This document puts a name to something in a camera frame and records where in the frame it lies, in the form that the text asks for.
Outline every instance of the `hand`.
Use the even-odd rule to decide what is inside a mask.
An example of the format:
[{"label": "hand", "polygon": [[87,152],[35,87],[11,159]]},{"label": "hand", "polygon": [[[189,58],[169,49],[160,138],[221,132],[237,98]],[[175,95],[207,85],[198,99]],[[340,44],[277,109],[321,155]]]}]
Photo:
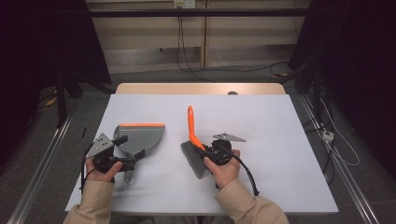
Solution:
[{"label": "hand", "polygon": [[[95,164],[93,164],[93,159],[88,158],[85,160],[85,165],[87,166],[87,173],[93,169],[95,169]],[[111,179],[114,175],[121,169],[122,162],[118,161],[114,163],[114,165],[108,170],[107,173],[103,174],[97,170],[93,170],[88,176],[87,180],[97,180],[97,181],[104,181],[104,182],[111,182]]]},{"label": "hand", "polygon": [[[239,157],[241,152],[239,150],[233,149],[233,154]],[[222,166],[217,166],[208,157],[204,158],[204,163],[206,167],[213,173],[216,183],[220,189],[223,189],[231,181],[235,180],[239,176],[240,165],[239,162],[234,158]]]}]

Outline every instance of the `sleeve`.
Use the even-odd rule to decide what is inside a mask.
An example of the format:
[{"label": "sleeve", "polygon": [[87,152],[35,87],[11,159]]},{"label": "sleeve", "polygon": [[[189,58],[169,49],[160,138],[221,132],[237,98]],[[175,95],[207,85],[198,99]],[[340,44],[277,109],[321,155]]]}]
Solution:
[{"label": "sleeve", "polygon": [[113,189],[113,183],[87,180],[81,204],[73,206],[64,220],[64,224],[108,224],[111,218],[110,207]]},{"label": "sleeve", "polygon": [[224,187],[216,195],[216,200],[235,224],[289,223],[277,204],[263,197],[253,196],[239,178]]}]

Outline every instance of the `white cable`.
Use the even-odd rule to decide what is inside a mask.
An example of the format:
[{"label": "white cable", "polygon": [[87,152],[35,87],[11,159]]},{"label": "white cable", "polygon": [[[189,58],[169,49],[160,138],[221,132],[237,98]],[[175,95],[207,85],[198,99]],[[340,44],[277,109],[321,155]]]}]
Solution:
[{"label": "white cable", "polygon": [[345,137],[344,137],[343,135],[341,135],[341,133],[340,133],[340,132],[338,131],[338,129],[335,127],[335,124],[334,124],[334,122],[332,121],[332,116],[330,115],[330,112],[329,112],[329,110],[327,109],[326,104],[323,102],[323,100],[322,100],[321,98],[320,98],[320,101],[323,103],[324,108],[326,109],[327,115],[329,116],[330,122],[332,123],[332,126],[334,127],[335,131],[336,131],[338,134],[340,134],[340,136],[343,138],[343,140],[349,145],[350,149],[352,149],[353,153],[355,153],[355,156],[356,156],[356,158],[358,159],[358,161],[357,161],[356,163],[351,163],[351,162],[345,161],[345,160],[341,157],[341,155],[340,155],[338,152],[336,152],[334,149],[332,149],[332,147],[330,147],[329,143],[326,141],[327,144],[329,145],[330,150],[331,150],[331,151],[334,153],[334,155],[335,155],[336,157],[338,157],[338,159],[340,159],[343,163],[348,164],[348,165],[351,165],[351,166],[357,166],[357,165],[359,165],[359,164],[361,163],[361,159],[359,158],[358,153],[356,153],[356,151],[355,151],[355,149],[353,148],[353,146],[351,146],[351,145],[348,143],[348,141],[345,139]]}]

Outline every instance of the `gray bristles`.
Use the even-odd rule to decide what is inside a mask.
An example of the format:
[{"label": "gray bristles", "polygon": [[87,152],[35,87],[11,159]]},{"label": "gray bristles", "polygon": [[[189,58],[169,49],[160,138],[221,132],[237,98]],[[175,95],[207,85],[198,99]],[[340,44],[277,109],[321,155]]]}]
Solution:
[{"label": "gray bristles", "polygon": [[192,170],[198,179],[201,179],[204,175],[205,164],[199,153],[200,148],[196,147],[191,141],[187,141],[181,144],[181,150],[187,158]]}]

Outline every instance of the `horizontal black bar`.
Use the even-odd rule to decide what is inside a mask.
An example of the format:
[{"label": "horizontal black bar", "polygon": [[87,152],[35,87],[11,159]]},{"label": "horizontal black bar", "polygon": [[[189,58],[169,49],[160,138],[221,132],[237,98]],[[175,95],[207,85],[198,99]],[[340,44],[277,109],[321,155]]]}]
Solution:
[{"label": "horizontal black bar", "polygon": [[138,9],[138,10],[42,10],[51,16],[77,16],[91,18],[121,17],[305,17],[329,16],[331,9],[277,8],[277,9]]}]

